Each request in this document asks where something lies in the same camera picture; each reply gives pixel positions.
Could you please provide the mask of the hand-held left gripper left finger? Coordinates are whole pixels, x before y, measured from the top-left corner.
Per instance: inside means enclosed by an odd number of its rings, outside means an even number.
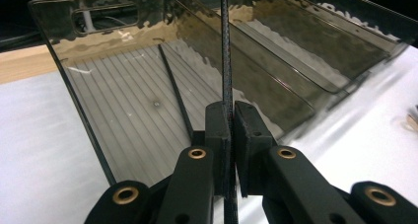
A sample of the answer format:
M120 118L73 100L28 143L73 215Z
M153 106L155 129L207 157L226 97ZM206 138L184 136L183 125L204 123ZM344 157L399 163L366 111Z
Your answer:
M222 102L205 109L202 145L184 149L177 160L157 224L213 224L214 197L228 194L231 132Z

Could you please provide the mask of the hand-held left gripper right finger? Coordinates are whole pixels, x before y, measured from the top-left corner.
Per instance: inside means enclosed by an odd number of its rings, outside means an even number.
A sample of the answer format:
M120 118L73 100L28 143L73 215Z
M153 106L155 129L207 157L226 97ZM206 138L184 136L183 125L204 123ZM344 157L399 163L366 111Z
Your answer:
M362 218L298 149L278 145L258 110L235 103L242 196L261 195L272 224L362 224Z

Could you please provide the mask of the black chopstick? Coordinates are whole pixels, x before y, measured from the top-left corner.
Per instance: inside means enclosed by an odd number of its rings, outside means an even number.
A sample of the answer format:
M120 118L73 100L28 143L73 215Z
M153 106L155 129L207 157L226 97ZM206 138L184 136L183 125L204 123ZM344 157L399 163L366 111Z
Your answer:
M172 87L173 87L173 90L174 90L174 96L176 98L176 101L177 101L177 104L178 104L178 107L179 107L179 110L180 110L180 113L181 113L181 116L182 116L182 119L183 119L183 122L184 122L184 125L185 125L185 128L186 128L187 134L188 134L190 140L192 140L192 138L193 138L193 127L191 125L188 113L186 111L186 107L183 103L180 91L179 91L178 86L176 84L174 74L171 70L171 67L169 65L169 62L167 60L167 57L165 55L165 52L164 52L161 44L158 44L158 50L159 50L159 53L162 56L162 60L163 60L164 66L166 68L166 71L168 73L168 77L169 77L169 79L172 83Z
M227 120L227 194L224 198L225 224L238 224L238 205L236 192L236 169L233 149L233 86L231 66L231 45L228 0L221 0L221 36L222 36L222 79L223 107Z

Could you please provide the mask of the smoky clear plastic bin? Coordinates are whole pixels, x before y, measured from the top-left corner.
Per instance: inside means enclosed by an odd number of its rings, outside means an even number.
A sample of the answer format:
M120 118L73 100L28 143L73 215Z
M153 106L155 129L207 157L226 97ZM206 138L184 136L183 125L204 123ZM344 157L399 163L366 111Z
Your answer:
M298 0L228 0L229 20L323 90L336 93L389 53Z
M306 0L394 42L418 41L418 21L370 0Z
M194 131L222 98L221 36L177 0L34 0L45 38L111 183L152 186L191 140L158 44ZM95 31L85 31L89 11Z

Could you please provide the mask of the white metal desk frame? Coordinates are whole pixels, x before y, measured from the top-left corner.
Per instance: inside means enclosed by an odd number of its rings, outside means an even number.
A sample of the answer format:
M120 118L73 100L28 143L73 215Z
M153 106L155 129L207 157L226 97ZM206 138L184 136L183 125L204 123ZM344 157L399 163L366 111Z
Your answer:
M91 13L89 11L84 11L83 12L83 17L85 20L85 31L87 33L92 33L94 32L96 29L94 27L92 18L91 18Z

